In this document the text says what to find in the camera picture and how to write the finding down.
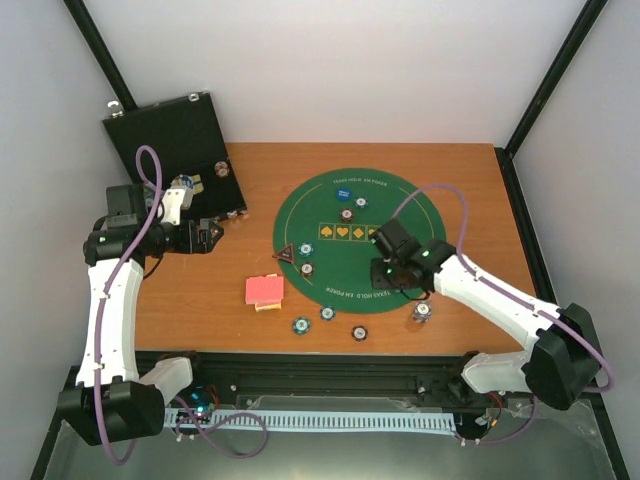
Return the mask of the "grey poker chip stack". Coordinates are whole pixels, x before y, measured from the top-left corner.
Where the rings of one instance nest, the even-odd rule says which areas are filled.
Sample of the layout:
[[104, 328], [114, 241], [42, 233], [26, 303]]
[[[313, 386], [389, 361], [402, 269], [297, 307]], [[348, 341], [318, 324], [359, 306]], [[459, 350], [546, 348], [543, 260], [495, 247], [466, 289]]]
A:
[[426, 323], [432, 315], [432, 307], [427, 301], [417, 302], [412, 312], [412, 319], [419, 324]]

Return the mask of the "brown poker chip stack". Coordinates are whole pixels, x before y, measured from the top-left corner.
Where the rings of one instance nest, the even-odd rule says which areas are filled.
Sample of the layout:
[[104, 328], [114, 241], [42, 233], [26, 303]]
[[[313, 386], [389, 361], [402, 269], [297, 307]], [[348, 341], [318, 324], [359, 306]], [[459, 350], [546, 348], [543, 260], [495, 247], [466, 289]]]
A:
[[368, 330], [362, 325], [355, 326], [351, 331], [351, 336], [357, 342], [365, 341], [368, 338]]

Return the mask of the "red triangular dealer button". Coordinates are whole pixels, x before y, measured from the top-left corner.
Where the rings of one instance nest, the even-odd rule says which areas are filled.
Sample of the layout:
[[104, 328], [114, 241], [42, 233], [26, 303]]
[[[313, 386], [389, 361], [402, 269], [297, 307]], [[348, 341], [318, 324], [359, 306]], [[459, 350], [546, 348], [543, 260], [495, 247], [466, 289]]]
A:
[[287, 244], [283, 248], [275, 251], [272, 257], [276, 260], [293, 264], [295, 262], [295, 248], [292, 244]]

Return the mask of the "blue small blind button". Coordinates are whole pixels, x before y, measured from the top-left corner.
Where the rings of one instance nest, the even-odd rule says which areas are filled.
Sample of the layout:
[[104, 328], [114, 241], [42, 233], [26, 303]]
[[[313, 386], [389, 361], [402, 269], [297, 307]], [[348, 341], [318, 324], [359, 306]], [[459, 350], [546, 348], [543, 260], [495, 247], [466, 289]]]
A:
[[349, 187], [340, 187], [335, 190], [335, 198], [340, 202], [348, 202], [352, 199], [353, 192]]

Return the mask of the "teal poker chip stack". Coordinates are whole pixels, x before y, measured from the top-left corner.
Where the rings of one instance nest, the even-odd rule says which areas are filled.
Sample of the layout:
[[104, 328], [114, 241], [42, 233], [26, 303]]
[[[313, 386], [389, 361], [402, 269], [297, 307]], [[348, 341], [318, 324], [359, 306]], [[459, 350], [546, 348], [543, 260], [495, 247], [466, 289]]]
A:
[[311, 329], [311, 320], [307, 317], [298, 317], [292, 323], [292, 330], [296, 335], [305, 335]]

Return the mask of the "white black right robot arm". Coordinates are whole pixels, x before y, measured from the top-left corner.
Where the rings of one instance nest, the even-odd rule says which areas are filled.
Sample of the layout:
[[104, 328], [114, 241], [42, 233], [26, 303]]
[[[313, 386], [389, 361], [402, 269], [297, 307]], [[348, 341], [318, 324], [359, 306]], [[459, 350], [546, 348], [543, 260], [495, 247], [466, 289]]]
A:
[[397, 290], [419, 288], [451, 298], [498, 326], [521, 349], [477, 353], [461, 377], [474, 392], [527, 392], [556, 410], [569, 409], [589, 389], [603, 355], [591, 314], [572, 303], [561, 308], [538, 300], [482, 270], [439, 239], [373, 239], [380, 255], [372, 283]]

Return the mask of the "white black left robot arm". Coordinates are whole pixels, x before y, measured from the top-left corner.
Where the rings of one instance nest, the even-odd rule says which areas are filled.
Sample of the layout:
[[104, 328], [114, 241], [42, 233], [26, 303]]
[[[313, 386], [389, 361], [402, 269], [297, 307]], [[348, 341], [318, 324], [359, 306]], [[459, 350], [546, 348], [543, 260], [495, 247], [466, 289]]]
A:
[[145, 375], [135, 356], [135, 319], [148, 258], [207, 254], [222, 238], [216, 223], [182, 219], [193, 191], [180, 185], [153, 192], [141, 185], [110, 187], [108, 213], [83, 245], [91, 306], [82, 363], [57, 411], [90, 446], [160, 433], [166, 406], [179, 395], [201, 400], [208, 378], [191, 353], [172, 354]]

